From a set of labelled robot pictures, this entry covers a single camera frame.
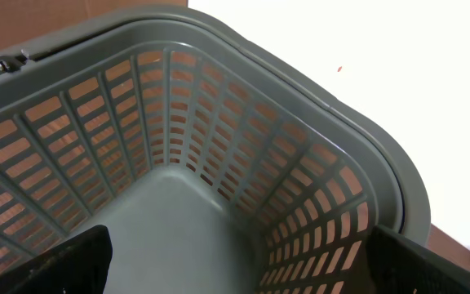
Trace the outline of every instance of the white table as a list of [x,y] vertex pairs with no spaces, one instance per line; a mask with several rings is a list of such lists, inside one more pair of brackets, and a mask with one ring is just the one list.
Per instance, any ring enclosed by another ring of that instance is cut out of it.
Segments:
[[423,177],[432,223],[470,249],[470,1],[189,0],[189,6],[389,132]]

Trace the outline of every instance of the laundry basket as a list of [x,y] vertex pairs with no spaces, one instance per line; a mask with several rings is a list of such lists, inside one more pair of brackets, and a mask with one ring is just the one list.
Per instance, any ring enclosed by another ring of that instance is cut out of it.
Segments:
[[136,7],[0,52],[0,274],[96,223],[105,292],[335,294],[374,291],[374,225],[424,244],[430,214],[373,122],[218,20]]

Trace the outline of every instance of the brown surface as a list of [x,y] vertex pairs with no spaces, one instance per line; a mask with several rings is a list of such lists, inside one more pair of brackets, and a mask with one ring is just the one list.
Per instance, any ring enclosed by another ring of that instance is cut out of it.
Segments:
[[187,0],[0,0],[0,50],[118,8],[186,3]]
[[434,225],[431,225],[428,248],[437,255],[470,271],[470,251]]

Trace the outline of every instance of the basket bottom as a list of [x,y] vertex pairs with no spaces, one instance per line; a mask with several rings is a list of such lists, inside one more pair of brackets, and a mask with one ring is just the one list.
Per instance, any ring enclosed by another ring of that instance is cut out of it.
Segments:
[[251,293],[257,238],[187,169],[161,167],[77,229],[106,225],[113,259],[104,293]]

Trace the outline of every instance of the basket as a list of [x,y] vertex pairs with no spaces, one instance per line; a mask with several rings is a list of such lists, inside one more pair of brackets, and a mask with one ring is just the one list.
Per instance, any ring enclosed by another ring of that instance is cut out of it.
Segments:
[[137,7],[0,52],[0,274],[95,224],[105,292],[373,291],[365,242],[424,244],[380,127],[200,12]]

